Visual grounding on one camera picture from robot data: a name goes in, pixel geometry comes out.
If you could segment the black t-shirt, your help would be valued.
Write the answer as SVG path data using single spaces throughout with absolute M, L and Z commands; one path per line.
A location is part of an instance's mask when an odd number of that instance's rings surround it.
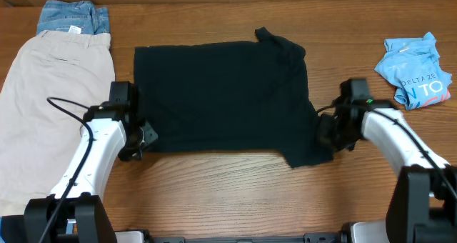
M 255 41 L 141 46 L 139 113 L 155 152 L 275 151 L 290 167 L 330 162 L 316 138 L 305 49 L 265 28 Z

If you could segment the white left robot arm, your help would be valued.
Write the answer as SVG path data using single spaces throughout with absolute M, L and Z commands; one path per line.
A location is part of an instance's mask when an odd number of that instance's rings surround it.
M 24 212 L 29 242 L 150 242 L 146 230 L 115 232 L 102 200 L 116 159 L 142 159 L 158 135 L 132 107 L 91 106 L 73 159 L 48 197 Z

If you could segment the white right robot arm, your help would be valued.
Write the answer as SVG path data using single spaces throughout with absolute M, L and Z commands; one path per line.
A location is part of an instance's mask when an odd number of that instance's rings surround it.
M 319 109 L 320 143 L 353 150 L 374 144 L 397 176 L 383 220 L 345 224 L 337 242 L 455 242 L 456 168 L 426 145 L 389 100 L 335 100 Z

